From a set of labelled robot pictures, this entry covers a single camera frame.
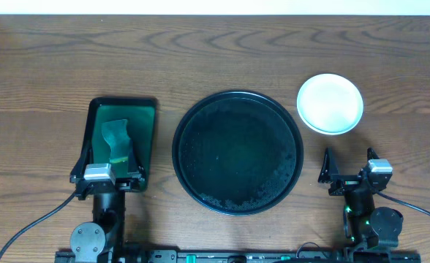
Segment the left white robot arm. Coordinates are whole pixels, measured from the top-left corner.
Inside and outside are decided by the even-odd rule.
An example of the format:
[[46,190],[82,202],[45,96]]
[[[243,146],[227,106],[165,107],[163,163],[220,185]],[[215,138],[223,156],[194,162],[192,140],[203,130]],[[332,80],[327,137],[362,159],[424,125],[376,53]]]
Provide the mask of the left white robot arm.
[[136,243],[124,242],[125,193],[145,190],[146,171],[132,142],[127,155],[127,175],[117,178],[110,163],[94,164],[91,141],[83,146],[69,179],[79,200],[93,197],[92,221],[78,225],[70,237],[76,262],[144,262],[146,253]]

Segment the green scrubbing sponge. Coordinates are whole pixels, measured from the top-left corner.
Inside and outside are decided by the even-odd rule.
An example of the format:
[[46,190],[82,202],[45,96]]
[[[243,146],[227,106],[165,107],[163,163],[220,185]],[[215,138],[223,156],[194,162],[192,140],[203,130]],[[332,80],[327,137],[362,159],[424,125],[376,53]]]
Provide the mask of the green scrubbing sponge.
[[110,147],[110,163],[118,164],[128,161],[132,150],[132,141],[127,133],[127,119],[104,122],[101,126],[102,136]]

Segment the light green plate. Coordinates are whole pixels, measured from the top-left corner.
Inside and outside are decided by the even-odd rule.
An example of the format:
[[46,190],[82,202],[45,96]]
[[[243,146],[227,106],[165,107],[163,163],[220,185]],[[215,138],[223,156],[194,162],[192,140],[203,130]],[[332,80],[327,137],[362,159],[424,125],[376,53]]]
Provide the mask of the light green plate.
[[301,120],[321,134],[351,131],[360,122],[363,110],[363,97],[357,86],[341,75],[315,75],[298,91],[297,111]]

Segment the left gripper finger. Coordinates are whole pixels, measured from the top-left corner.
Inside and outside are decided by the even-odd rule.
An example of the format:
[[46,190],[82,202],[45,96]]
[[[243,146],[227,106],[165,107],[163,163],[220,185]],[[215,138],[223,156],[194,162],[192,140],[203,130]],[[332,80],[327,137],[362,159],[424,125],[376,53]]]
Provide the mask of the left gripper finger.
[[69,174],[70,183],[77,183],[84,178],[86,166],[92,162],[92,155],[91,141],[87,140],[82,147],[79,159]]
[[130,178],[137,179],[143,179],[145,177],[145,169],[135,153],[133,141],[129,142],[127,175]]

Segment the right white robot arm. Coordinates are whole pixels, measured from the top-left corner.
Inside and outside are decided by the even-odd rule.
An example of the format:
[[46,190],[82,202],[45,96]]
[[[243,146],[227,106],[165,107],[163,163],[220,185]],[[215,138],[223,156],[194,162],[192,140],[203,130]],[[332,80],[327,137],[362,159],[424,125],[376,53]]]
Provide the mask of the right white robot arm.
[[389,207],[376,207],[374,195],[386,189],[393,174],[388,160],[367,149],[365,167],[355,175],[342,175],[330,148],[325,149],[319,183],[328,194],[344,197],[344,231],[352,244],[343,248],[345,262],[390,262],[391,249],[399,245],[403,215]]

